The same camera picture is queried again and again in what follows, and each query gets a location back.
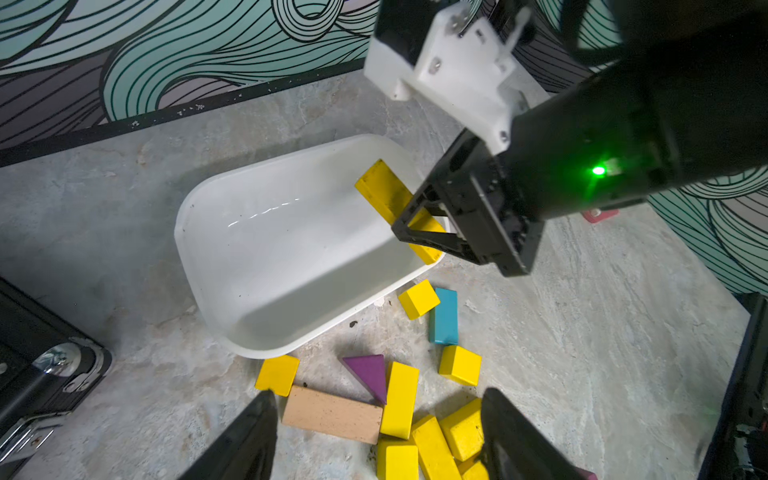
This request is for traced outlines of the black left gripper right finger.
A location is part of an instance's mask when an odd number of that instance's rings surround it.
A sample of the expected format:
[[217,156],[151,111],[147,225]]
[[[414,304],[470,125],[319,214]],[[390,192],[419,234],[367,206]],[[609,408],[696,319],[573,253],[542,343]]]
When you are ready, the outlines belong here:
[[481,401],[484,445],[481,462],[490,479],[590,479],[497,388],[484,391]]

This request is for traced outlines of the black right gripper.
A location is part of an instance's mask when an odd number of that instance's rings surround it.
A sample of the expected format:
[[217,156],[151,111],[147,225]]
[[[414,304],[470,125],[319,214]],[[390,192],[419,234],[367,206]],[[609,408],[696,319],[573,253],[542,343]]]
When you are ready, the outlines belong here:
[[440,251],[518,277],[533,271],[544,224],[523,214],[498,159],[464,129],[416,193],[400,179],[391,182],[391,227],[427,264]]

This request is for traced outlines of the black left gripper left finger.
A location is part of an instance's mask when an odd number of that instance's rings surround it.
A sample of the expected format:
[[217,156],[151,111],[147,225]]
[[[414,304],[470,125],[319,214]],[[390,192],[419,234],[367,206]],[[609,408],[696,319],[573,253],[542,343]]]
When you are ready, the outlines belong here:
[[260,392],[180,479],[269,479],[278,420],[275,395]]

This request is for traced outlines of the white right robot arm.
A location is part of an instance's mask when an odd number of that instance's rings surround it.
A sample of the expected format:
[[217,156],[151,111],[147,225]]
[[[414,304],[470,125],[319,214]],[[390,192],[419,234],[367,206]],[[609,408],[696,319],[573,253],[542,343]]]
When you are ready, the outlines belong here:
[[619,45],[565,48],[603,69],[511,121],[500,152],[464,131],[393,223],[395,236],[506,277],[528,274],[548,220],[767,162],[767,5],[613,1]]

